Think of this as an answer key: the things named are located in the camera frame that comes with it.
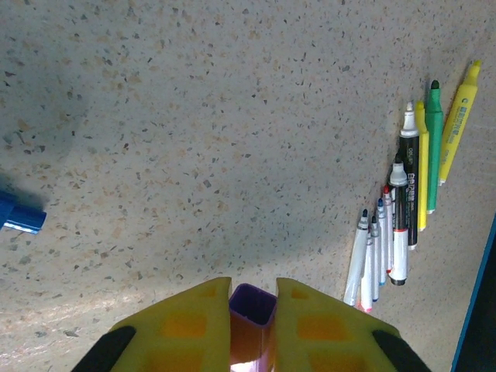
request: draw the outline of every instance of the floor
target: floor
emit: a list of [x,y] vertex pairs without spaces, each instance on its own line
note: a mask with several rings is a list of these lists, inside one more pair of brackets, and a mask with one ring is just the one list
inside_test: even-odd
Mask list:
[[403,288],[372,315],[449,370],[496,210],[496,2],[0,2],[0,369],[70,370],[209,278],[343,296],[360,209],[433,78],[480,90]]

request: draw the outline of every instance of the whiteboard marker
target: whiteboard marker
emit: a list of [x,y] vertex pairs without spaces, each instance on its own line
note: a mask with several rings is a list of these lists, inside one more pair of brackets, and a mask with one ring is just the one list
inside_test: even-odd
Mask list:
[[415,124],[413,102],[406,106],[405,124],[400,132],[400,153],[408,179],[406,201],[406,226],[408,226],[408,249],[417,247],[419,220],[419,129]]
[[357,302],[358,286],[363,273],[363,262],[365,261],[368,227],[368,211],[364,209],[356,228],[355,243],[353,244],[353,252],[351,253],[350,270],[348,271],[348,279],[344,291],[343,301],[350,306],[354,306]]
[[406,189],[408,179],[401,156],[396,155],[389,184],[394,187],[396,213],[393,229],[393,270],[389,273],[391,283],[403,285],[408,274],[408,227],[406,224]]
[[391,203],[391,194],[389,192],[389,186],[384,186],[384,193],[382,198],[384,199],[384,207],[386,209],[386,223],[387,223],[387,265],[386,272],[389,274],[393,269],[393,205]]
[[381,269],[381,232],[379,230],[379,225],[377,224],[377,217],[372,216],[372,229],[370,235],[372,236],[372,243],[374,252],[373,260],[374,265],[372,267],[372,301],[376,302],[379,299],[379,277]]
[[451,164],[455,158],[456,148],[467,124],[468,115],[472,109],[477,94],[477,76],[481,70],[481,62],[476,60],[468,71],[463,84],[456,91],[453,106],[443,131],[441,142],[441,168],[439,169],[439,186],[446,182]]
[[386,211],[384,210],[384,202],[382,199],[377,201],[377,217],[379,221],[379,230],[381,235],[381,265],[379,267],[379,285],[386,284],[386,270],[388,265],[388,220],[386,219]]
[[365,266],[363,267],[363,276],[360,283],[360,307],[365,312],[370,312],[372,310],[372,292],[373,292],[373,280],[374,280],[374,245],[372,243],[372,238],[370,237],[370,232],[367,235],[367,247],[365,249]]

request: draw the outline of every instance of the blue marker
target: blue marker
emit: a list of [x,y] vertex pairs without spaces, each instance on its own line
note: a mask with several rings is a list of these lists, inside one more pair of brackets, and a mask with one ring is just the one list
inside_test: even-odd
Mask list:
[[25,233],[37,234],[47,214],[43,211],[16,204],[16,197],[0,191],[0,229],[5,226]]

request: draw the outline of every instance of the blue object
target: blue object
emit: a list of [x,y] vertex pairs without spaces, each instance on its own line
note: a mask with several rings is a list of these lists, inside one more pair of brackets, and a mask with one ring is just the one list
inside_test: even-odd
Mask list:
[[479,271],[477,273],[477,277],[475,279],[474,289],[472,290],[472,296],[470,297],[470,304],[467,309],[467,314],[465,315],[465,322],[463,323],[462,331],[460,333],[460,338],[458,339],[458,345],[456,346],[455,357],[453,358],[453,362],[451,363],[451,372],[455,372],[456,366],[458,365],[460,354],[462,351],[463,342],[465,341],[465,336],[467,334],[468,326],[470,323],[470,318],[472,317],[472,311],[475,307],[475,302],[477,300],[477,294],[479,293],[479,289],[481,289],[482,280],[484,279],[484,272],[486,271],[487,262],[489,261],[489,256],[491,254],[491,249],[494,244],[494,240],[496,239],[496,215],[494,215],[493,224],[491,227],[491,231],[489,232],[489,237],[487,238],[486,248],[484,249],[484,253],[482,255],[482,260],[480,261]]
[[16,204],[16,197],[0,191],[0,229],[5,226],[25,233],[37,234],[47,214],[38,209]]

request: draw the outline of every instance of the green marker cap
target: green marker cap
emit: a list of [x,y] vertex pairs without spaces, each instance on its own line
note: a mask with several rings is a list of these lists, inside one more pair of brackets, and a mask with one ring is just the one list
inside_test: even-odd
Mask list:
[[439,82],[434,80],[431,83],[429,91],[429,99],[427,101],[426,112],[439,112],[441,109],[441,89],[439,89]]

